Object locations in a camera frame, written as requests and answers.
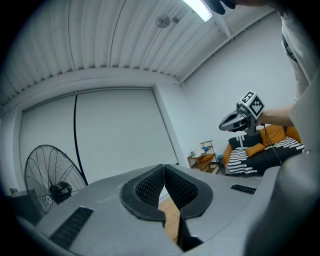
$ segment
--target white roller blind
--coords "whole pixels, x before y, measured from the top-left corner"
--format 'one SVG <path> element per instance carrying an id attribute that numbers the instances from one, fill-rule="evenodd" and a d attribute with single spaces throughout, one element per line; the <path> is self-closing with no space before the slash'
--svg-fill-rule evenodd
<path id="1" fill-rule="evenodd" d="M 76 134 L 89 184 L 150 165 L 177 163 L 151 90 L 78 95 Z"/>
<path id="2" fill-rule="evenodd" d="M 28 111 L 22 116 L 20 157 L 24 173 L 30 153 L 40 145 L 52 145 L 79 168 L 74 141 L 75 96 L 55 100 Z"/>

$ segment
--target ceiling light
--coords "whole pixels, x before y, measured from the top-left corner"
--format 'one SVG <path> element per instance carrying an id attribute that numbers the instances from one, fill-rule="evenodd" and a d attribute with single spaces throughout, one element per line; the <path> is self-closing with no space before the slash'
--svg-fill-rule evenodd
<path id="1" fill-rule="evenodd" d="M 201 0 L 183 0 L 188 6 L 190 6 L 204 22 L 207 22 L 212 18 L 212 13 L 208 7 Z"/>

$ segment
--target corrugated ceiling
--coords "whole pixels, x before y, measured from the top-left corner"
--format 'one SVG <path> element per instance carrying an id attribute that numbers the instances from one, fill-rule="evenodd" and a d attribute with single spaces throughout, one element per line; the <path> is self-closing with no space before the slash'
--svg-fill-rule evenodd
<path id="1" fill-rule="evenodd" d="M 22 27 L 0 72 L 0 104 L 43 80 L 101 67 L 140 69 L 184 81 L 269 7 L 237 6 L 203 22 L 182 0 L 53 0 Z M 166 28 L 156 26 L 168 15 Z"/>

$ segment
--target fan grille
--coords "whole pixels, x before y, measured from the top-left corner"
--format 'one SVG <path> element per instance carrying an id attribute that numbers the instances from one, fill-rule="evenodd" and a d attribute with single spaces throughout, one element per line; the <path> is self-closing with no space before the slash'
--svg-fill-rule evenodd
<path id="1" fill-rule="evenodd" d="M 40 145 L 31 152 L 25 163 L 24 179 L 27 191 L 35 191 L 44 213 L 57 205 L 50 194 L 50 186 L 66 182 L 71 186 L 71 195 L 86 186 L 76 165 L 51 145 Z"/>

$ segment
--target black and white striped blanket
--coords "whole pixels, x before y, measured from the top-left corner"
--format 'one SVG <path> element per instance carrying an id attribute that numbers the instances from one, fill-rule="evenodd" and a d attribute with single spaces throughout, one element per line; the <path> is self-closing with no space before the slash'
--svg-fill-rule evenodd
<path id="1" fill-rule="evenodd" d="M 300 154 L 305 148 L 303 144 L 291 137 L 286 137 L 285 140 L 275 143 L 273 147 L 282 162 Z M 280 166 L 280 162 L 271 146 L 266 147 L 262 152 L 252 157 L 248 157 L 247 148 L 237 147 L 232 151 L 229 162 L 226 165 L 227 174 L 257 173 L 263 175 L 268 168 Z"/>

